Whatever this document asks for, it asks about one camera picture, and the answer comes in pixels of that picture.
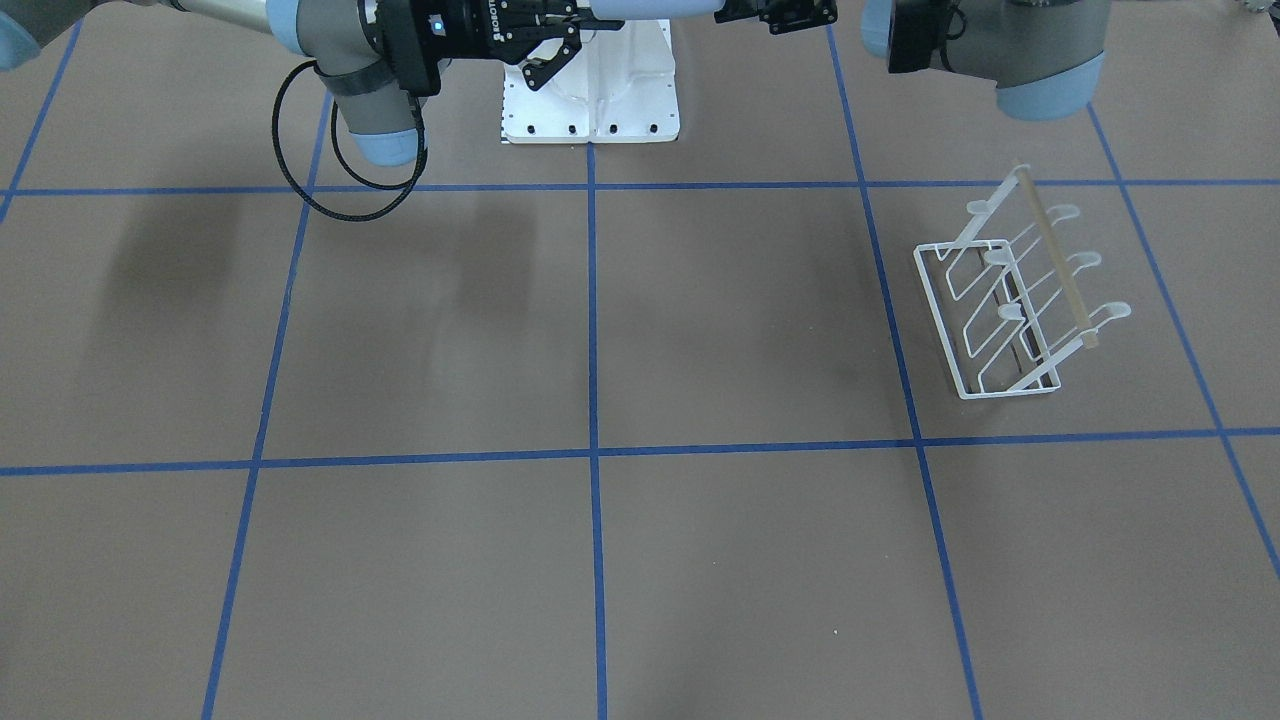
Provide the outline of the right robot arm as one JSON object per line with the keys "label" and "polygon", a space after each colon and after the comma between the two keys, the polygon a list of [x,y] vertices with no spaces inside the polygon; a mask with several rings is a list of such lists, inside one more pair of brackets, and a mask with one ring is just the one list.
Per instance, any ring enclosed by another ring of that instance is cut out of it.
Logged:
{"label": "right robot arm", "polygon": [[[3,74],[3,181],[26,187],[271,184],[273,99],[300,58],[206,17],[108,3]],[[425,104],[426,184],[585,181],[580,146],[499,141],[500,64],[457,61]]]}

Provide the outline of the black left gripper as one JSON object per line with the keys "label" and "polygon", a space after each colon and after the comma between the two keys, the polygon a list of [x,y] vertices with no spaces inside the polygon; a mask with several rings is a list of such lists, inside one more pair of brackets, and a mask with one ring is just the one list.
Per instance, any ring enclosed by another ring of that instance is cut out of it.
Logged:
{"label": "black left gripper", "polygon": [[759,19],[771,35],[787,35],[833,24],[838,20],[838,6],[829,0],[724,0],[714,12],[718,24]]}

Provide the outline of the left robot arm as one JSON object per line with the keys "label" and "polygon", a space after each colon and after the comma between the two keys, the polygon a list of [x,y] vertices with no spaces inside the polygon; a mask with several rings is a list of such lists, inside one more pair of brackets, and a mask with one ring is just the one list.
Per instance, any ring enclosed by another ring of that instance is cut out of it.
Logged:
{"label": "left robot arm", "polygon": [[1093,99],[1105,65],[1108,1],[867,1],[864,49],[890,74],[986,79],[1018,120],[1059,120]]}

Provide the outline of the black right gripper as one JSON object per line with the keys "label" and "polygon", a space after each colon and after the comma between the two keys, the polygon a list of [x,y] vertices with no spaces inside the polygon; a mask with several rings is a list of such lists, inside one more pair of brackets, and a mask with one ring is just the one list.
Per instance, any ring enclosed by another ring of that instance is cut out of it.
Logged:
{"label": "black right gripper", "polygon": [[582,35],[598,29],[594,15],[550,15],[547,1],[447,1],[440,55],[521,63],[525,85],[539,91],[582,49]]}

